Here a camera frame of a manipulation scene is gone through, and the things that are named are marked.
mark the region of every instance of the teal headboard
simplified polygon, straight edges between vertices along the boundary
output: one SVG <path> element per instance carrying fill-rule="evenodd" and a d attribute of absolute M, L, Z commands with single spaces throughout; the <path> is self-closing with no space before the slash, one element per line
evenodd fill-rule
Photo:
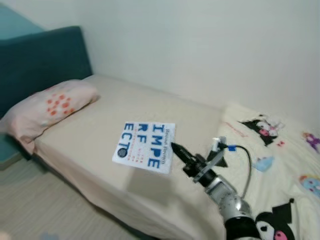
<path fill-rule="evenodd" d="M 0 119 L 28 96 L 92 75 L 80 27 L 0 41 Z"/>

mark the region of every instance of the pink pillow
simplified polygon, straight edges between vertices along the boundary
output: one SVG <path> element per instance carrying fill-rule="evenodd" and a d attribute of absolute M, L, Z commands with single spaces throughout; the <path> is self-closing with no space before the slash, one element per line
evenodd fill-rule
<path fill-rule="evenodd" d="M 0 132 L 13 136 L 32 154 L 36 137 L 97 97 L 97 89 L 86 81 L 61 82 L 14 105 L 1 119 Z"/>

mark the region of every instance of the single bed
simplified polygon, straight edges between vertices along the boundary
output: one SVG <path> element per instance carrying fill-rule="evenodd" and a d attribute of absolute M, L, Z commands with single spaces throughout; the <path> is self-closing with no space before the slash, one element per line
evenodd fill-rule
<path fill-rule="evenodd" d="M 175 123 L 175 141 L 194 154 L 206 156 L 216 136 L 250 151 L 253 168 L 245 199 L 264 240 L 320 239 L 320 139 L 315 131 L 238 104 L 220 112 L 145 86 L 92 75 L 79 27 L 4 45 L 11 71 L 0 71 L 2 115 L 30 94 L 68 79 L 83 79 L 98 89 L 98 101 L 34 140 L 34 157 L 92 204 L 159 239 L 224 239 L 217 206 L 185 175 L 176 156 L 170 174 L 112 162 L 125 122 Z M 36 58 L 28 61 L 33 51 Z M 16 60 L 14 55 L 23 57 Z M 227 151 L 225 164 L 214 170 L 241 194 L 248 177 L 246 156 L 240 150 Z"/>

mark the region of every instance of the cartoon print bedding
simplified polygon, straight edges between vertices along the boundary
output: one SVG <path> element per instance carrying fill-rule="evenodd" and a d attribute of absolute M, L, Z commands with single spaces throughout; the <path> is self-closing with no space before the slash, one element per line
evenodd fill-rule
<path fill-rule="evenodd" d="M 246 147 L 252 176 L 245 199 L 263 240 L 320 240 L 320 139 L 289 118 L 275 118 L 230 104 L 218 134 Z M 241 195 L 248 160 L 226 151 L 214 170 Z"/>

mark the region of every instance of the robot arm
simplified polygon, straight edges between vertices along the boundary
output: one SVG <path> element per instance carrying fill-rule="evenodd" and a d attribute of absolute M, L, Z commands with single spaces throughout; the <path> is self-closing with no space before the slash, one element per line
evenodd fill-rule
<path fill-rule="evenodd" d="M 217 175 L 214 167 L 224 156 L 226 138 L 214 138 L 207 160 L 199 154 L 193 156 L 183 146 L 171 143 L 173 152 L 185 163 L 183 171 L 193 182 L 199 182 L 205 193 L 219 207 L 226 229 L 227 240 L 261 239 L 252 217 L 249 204 L 238 195 L 236 189 L 221 175 Z"/>

